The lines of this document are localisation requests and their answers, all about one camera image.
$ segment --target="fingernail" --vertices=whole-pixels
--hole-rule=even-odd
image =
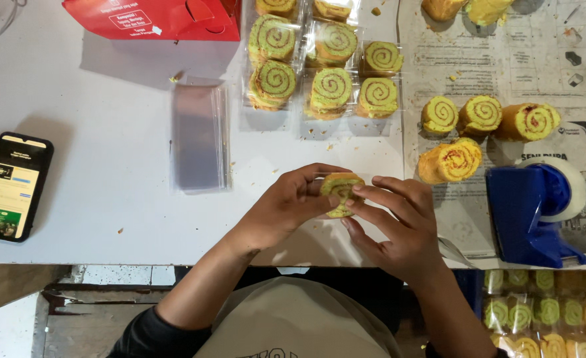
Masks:
[[[341,202],[341,200],[339,199],[339,197],[337,195],[329,196],[329,203],[330,203],[331,207],[336,208],[337,206],[339,206],[340,202]]]
[[[346,230],[350,231],[350,223],[348,222],[348,220],[346,219],[341,219],[341,224],[344,225],[344,227],[346,228]]]

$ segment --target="cable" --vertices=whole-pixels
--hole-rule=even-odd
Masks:
[[[6,32],[6,30],[10,27],[12,22],[15,20],[15,17],[17,16],[18,7],[19,6],[23,7],[27,4],[27,0],[25,0],[23,2],[23,4],[19,4],[18,0],[12,0],[12,2],[14,3],[14,7],[12,8],[12,12],[8,16],[8,20],[6,21],[6,23],[3,25],[3,27],[0,30],[0,36],[3,34],[3,32]]]

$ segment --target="person's right hand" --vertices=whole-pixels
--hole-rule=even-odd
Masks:
[[[370,185],[355,185],[353,192],[386,210],[361,201],[346,201],[346,207],[377,226],[389,239],[377,243],[352,217],[342,218],[353,244],[385,272],[409,285],[436,275],[446,267],[439,253],[437,221],[432,189],[413,179],[375,176]]]

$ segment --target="red cardboard box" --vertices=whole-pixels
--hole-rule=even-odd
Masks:
[[[65,0],[88,31],[108,39],[240,41],[241,0]]]

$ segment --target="tape dispenser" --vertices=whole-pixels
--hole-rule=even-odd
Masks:
[[[485,172],[500,258],[507,263],[564,268],[586,256],[560,236],[561,222],[586,204],[586,183],[566,160],[535,157]]]

